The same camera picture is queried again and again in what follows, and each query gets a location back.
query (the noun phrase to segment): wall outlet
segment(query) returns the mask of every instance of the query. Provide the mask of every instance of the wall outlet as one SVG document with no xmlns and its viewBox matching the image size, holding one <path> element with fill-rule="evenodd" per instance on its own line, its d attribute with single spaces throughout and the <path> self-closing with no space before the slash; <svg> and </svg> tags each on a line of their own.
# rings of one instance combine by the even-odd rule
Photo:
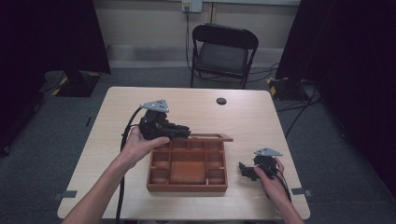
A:
<svg viewBox="0 0 396 224">
<path fill-rule="evenodd" d="M 189 12 L 202 12 L 202 2 L 200 2 L 200 1 L 182 1 L 181 2 L 181 11 L 186 11 L 186 8 L 189 9 Z"/>
<path fill-rule="evenodd" d="M 181 1 L 181 11 L 187 11 L 186 8 L 189 9 L 189 12 L 192 12 L 191 1 Z"/>
</svg>

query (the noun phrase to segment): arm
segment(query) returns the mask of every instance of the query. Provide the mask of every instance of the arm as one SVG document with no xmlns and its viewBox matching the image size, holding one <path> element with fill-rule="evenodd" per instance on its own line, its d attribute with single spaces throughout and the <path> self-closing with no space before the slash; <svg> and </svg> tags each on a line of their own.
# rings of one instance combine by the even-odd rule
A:
<svg viewBox="0 0 396 224">
<path fill-rule="evenodd" d="M 275 159 L 279 167 L 279 171 L 283 174 L 285 167 L 278 158 Z M 277 209 L 282 214 L 285 223 L 304 223 L 291 201 L 289 201 L 288 196 L 286 195 L 286 192 L 283 189 L 279 180 L 277 178 L 269 179 L 265 172 L 259 167 L 255 167 L 254 171 L 262 180 L 263 190 L 268 194 L 268 197 L 270 197 L 270 199 L 275 203 Z"/>
<path fill-rule="evenodd" d="M 139 128 L 131 134 L 122 152 L 110 163 L 91 190 L 76 204 L 63 223 L 99 223 L 122 177 L 150 151 L 169 142 L 167 137 L 146 140 Z"/>
</svg>

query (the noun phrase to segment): table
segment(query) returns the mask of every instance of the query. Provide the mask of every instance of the table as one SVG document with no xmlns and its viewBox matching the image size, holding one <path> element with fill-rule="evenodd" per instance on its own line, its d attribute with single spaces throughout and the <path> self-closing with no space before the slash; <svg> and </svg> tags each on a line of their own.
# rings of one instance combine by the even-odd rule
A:
<svg viewBox="0 0 396 224">
<path fill-rule="evenodd" d="M 219 98 L 227 100 L 218 105 Z M 224 145 L 228 189 L 214 192 L 149 192 L 146 187 L 149 156 L 125 176 L 121 218 L 150 220 L 263 220 L 281 219 L 262 192 L 259 181 L 241 176 L 238 162 L 252 166 L 253 151 L 271 147 L 281 153 L 290 189 L 301 187 L 274 104 L 267 91 L 113 87 L 106 94 L 67 190 L 75 198 L 63 198 L 58 216 L 63 218 L 88 192 L 120 152 L 121 134 L 140 104 L 165 99 L 168 119 L 189 126 L 193 133 L 225 133 L 233 142 Z M 134 123 L 143 117 L 137 114 Z M 104 218 L 114 218 L 119 190 Z M 304 195 L 291 195 L 303 219 L 310 216 Z"/>
</svg>

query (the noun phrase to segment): chair backrest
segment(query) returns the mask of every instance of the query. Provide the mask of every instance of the chair backrest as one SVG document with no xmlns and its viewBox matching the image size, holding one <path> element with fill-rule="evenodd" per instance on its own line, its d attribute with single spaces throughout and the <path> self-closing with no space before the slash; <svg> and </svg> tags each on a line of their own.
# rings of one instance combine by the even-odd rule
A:
<svg viewBox="0 0 396 224">
<path fill-rule="evenodd" d="M 248 30 L 205 23 L 198 25 L 192 31 L 192 40 L 209 44 L 222 45 L 240 49 L 256 49 L 259 39 Z"/>
</svg>

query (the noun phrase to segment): black chair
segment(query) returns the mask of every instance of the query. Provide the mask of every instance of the black chair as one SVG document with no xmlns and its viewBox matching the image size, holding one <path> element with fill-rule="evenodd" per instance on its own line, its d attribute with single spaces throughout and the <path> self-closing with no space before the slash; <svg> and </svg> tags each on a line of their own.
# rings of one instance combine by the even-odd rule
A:
<svg viewBox="0 0 396 224">
<path fill-rule="evenodd" d="M 248 30 L 213 23 L 198 25 L 192 31 L 194 45 L 192 53 L 191 84 L 194 72 L 241 79 L 246 87 L 253 57 L 259 46 L 257 36 Z"/>
</svg>

